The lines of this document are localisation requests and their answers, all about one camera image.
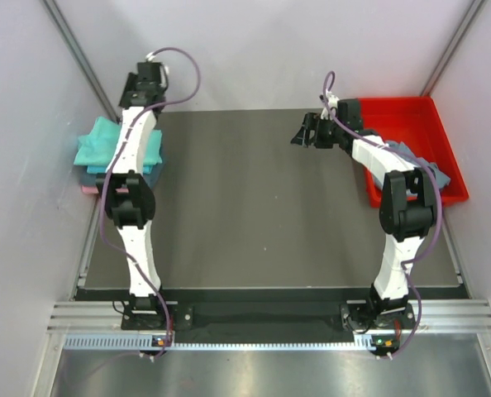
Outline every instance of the metal floor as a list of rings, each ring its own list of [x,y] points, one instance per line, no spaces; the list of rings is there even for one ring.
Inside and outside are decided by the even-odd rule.
[[[368,352],[169,352],[154,364],[123,356],[86,377],[116,354],[64,351],[51,396],[491,396],[475,335],[419,335],[394,361]]]
[[[304,113],[160,117],[167,164],[155,188],[152,241],[166,288],[372,283],[385,240],[363,167],[339,149],[291,146]],[[121,244],[110,222],[107,234]],[[444,237],[412,275],[420,286],[458,285]],[[128,286],[126,258],[98,239],[85,288]]]

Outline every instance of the metal corner frame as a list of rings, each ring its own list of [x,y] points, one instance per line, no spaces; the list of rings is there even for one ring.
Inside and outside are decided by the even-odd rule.
[[[63,333],[46,335],[42,360],[32,387],[31,397],[46,397],[51,395],[64,345],[65,335]]]
[[[60,10],[58,3],[56,0],[41,0],[41,3],[44,5],[50,19],[56,25],[56,28],[67,45],[69,52],[88,81],[89,87],[92,89],[93,93],[97,97],[97,100],[102,105],[104,112],[111,120],[117,120],[118,115],[115,108],[107,98],[106,92],[98,81],[98,77],[89,63],[88,58],[84,54],[79,41],[76,39],[76,36],[65,20],[64,14]]]
[[[100,215],[100,198],[97,198],[93,205],[91,212],[91,218],[89,220],[88,230],[84,239],[84,245],[82,255],[79,260],[79,268],[76,275],[74,275],[73,284],[69,292],[69,300],[72,300],[76,295],[79,288],[83,288],[88,276],[89,263],[91,262],[91,256],[93,254],[93,247],[97,240],[98,228],[99,228],[99,215]]]
[[[447,43],[444,52],[442,52],[441,57],[436,62],[433,71],[424,84],[420,96],[424,97],[431,95],[487,1],[488,0],[472,0],[466,9],[464,16],[460,19],[459,25],[456,27],[450,41]]]

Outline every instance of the pink cloth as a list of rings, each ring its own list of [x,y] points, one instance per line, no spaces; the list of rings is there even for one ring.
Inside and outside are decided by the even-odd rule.
[[[97,186],[80,186],[82,188],[82,193],[84,194],[98,194]],[[119,189],[119,193],[128,193],[128,189]]]

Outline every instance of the cloth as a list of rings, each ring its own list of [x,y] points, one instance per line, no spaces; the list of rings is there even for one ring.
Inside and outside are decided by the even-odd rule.
[[[84,194],[98,194],[98,188],[97,186],[80,186],[82,189],[82,193]],[[122,193],[128,193],[128,189],[119,189],[118,191]]]
[[[409,147],[403,142],[397,143],[396,141],[386,141],[385,143],[387,143],[391,148],[401,153],[405,153],[406,155],[410,155],[412,157],[415,156],[414,153],[412,153],[411,149],[409,149]],[[442,171],[440,171],[436,163],[430,163],[422,157],[418,157],[418,160],[421,161],[424,165],[427,165],[435,173],[436,185],[438,186],[438,189],[442,190],[448,184],[450,184],[451,178],[448,175],[444,174]],[[374,180],[374,185],[376,185],[376,187],[381,190],[383,188],[381,182],[376,178],[374,178],[374,176],[373,176],[373,180]]]
[[[158,165],[153,167],[151,173],[149,173],[147,175],[143,175],[145,182],[151,188],[153,188],[155,186],[155,184],[157,184],[157,180],[160,177],[161,170],[163,169],[163,166],[164,166],[164,163],[158,164]],[[80,185],[82,185],[84,187],[87,187],[87,188],[96,187],[97,186],[96,181],[97,181],[97,175],[96,174],[89,174],[87,172],[83,172],[80,175]]]
[[[152,170],[155,168],[154,165],[143,165],[143,175],[149,175],[152,173]],[[86,171],[88,174],[106,174],[107,165],[88,165]]]
[[[98,117],[91,132],[79,136],[79,151],[73,164],[106,167],[115,155],[120,135],[121,126],[104,117]],[[143,165],[156,165],[163,162],[160,156],[161,137],[160,130],[154,130],[150,134]]]

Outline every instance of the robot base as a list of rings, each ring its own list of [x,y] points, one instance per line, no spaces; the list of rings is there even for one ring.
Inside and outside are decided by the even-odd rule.
[[[187,330],[193,326],[193,306],[190,304],[167,305],[170,330]],[[124,305],[121,329],[127,331],[164,331],[166,317],[160,302],[153,295],[139,298],[131,295]]]
[[[412,329],[415,318],[411,304],[407,304],[405,309],[401,311],[375,316],[369,311],[369,303],[365,302],[343,304],[341,306],[341,321],[343,328],[353,333],[373,333],[373,331],[379,330],[379,334],[372,335],[372,344],[375,350],[371,350],[371,352],[378,357],[385,357],[400,348],[401,341],[395,333],[395,323],[400,329]]]

